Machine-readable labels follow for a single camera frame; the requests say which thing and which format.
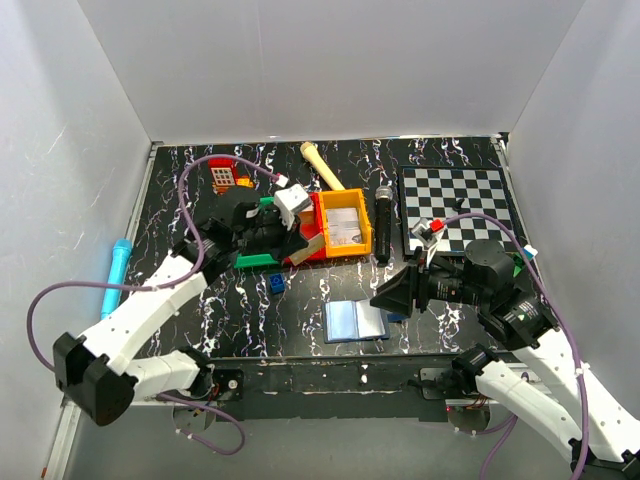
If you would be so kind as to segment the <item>gold VIP credit card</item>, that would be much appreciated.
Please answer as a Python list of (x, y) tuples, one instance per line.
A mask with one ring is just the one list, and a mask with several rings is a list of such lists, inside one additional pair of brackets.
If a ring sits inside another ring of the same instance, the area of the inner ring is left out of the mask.
[(304, 262), (324, 260), (326, 258), (325, 238), (321, 233), (308, 240), (308, 245), (291, 254), (288, 258), (292, 265), (298, 266)]

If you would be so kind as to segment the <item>navy blue card holder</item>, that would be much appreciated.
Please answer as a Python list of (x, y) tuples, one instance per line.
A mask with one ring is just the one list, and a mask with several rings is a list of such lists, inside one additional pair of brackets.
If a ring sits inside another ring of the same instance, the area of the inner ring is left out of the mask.
[(386, 340), (390, 323), (406, 317), (372, 307), (368, 300), (331, 301), (324, 305), (323, 330), (327, 344)]

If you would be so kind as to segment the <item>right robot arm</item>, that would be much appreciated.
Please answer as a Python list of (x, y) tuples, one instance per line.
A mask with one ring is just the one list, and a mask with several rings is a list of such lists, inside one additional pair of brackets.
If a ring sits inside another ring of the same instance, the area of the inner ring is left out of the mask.
[(513, 275), (514, 259), (494, 240), (475, 240), (456, 266), (415, 252), (403, 270), (378, 288), (372, 306), (405, 317), (432, 300), (478, 310), (486, 332), (546, 386), (542, 393), (505, 361), (476, 344), (423, 387), (496, 400), (551, 443), (581, 479), (639, 476), (639, 421), (586, 366), (576, 366), (558, 321)]

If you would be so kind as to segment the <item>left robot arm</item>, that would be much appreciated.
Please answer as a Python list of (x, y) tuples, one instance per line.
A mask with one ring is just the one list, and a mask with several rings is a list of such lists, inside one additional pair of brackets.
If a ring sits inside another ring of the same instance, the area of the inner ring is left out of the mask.
[(58, 388), (98, 426), (113, 423), (132, 402), (164, 392), (207, 397), (214, 365), (203, 353), (191, 347), (146, 359), (137, 353), (238, 255), (256, 251), (283, 262), (306, 248), (299, 215), (310, 204), (299, 184), (277, 191), (267, 206), (249, 187), (216, 197), (210, 217), (172, 247), (141, 290), (79, 336), (65, 333), (54, 342)]

